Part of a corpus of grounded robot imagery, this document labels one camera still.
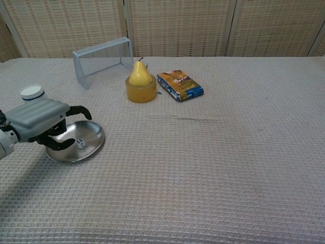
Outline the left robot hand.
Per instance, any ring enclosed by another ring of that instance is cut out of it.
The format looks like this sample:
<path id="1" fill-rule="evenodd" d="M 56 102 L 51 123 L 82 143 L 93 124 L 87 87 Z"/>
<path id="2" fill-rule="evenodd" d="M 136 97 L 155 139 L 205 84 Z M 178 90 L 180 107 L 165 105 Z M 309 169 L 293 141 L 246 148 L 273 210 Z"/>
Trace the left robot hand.
<path id="1" fill-rule="evenodd" d="M 6 113 L 1 112 L 1 158 L 12 153 L 18 142 L 36 141 L 56 151 L 68 148 L 75 139 L 57 142 L 53 137 L 64 133 L 66 117 L 76 114 L 92 119 L 89 110 L 83 106 L 70 106 L 49 98 L 38 98 Z"/>

